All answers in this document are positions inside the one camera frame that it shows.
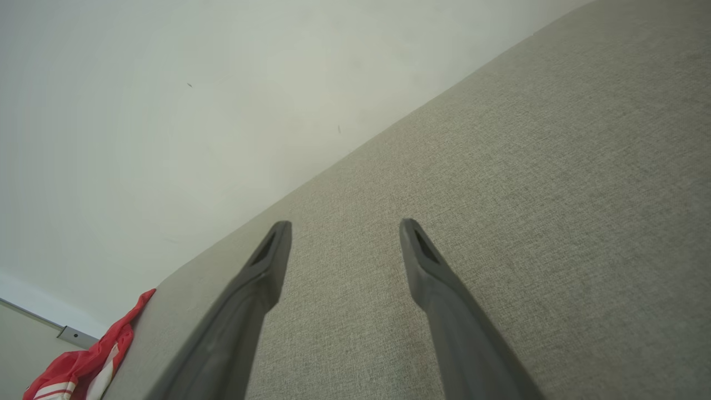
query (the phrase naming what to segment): fabric texture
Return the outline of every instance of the fabric texture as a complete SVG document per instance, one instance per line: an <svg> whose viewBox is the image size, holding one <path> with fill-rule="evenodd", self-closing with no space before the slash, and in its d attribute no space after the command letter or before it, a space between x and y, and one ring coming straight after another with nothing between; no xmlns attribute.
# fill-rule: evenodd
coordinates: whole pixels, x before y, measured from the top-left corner
<svg viewBox="0 0 711 400"><path fill-rule="evenodd" d="M599 0L167 278L106 399L142 399L278 220L247 397L442 399L397 230L417 219L550 399L711 394L711 3Z"/></svg>
<svg viewBox="0 0 711 400"><path fill-rule="evenodd" d="M122 319L116 321L106 334L88 350L66 352L30 385L23 400L99 400L119 369L131 346L131 321L156 292L142 294L138 303Z"/></svg>

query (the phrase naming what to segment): white wall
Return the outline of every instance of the white wall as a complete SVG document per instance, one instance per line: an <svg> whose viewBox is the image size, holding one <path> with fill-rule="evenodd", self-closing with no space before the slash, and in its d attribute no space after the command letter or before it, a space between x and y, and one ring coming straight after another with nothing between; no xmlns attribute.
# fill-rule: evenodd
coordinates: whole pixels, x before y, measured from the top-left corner
<svg viewBox="0 0 711 400"><path fill-rule="evenodd" d="M108 327L227 233L586 2L3 1L0 271L68 305L43 317L64 324L79 309Z"/></svg>
<svg viewBox="0 0 711 400"><path fill-rule="evenodd" d="M19 400L36 377L64 352L81 350L59 331L0 303L0 399Z"/></svg>

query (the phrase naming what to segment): red and white cloth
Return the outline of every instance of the red and white cloth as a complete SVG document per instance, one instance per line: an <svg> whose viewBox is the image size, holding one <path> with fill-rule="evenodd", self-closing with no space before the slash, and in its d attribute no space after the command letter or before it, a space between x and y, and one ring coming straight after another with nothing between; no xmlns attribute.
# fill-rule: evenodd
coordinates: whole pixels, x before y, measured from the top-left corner
<svg viewBox="0 0 711 400"><path fill-rule="evenodd" d="M99 400L111 383L133 340L131 321L148 303L155 289L138 299L133 310L111 325L88 350L57 357L25 391L22 400Z"/></svg>

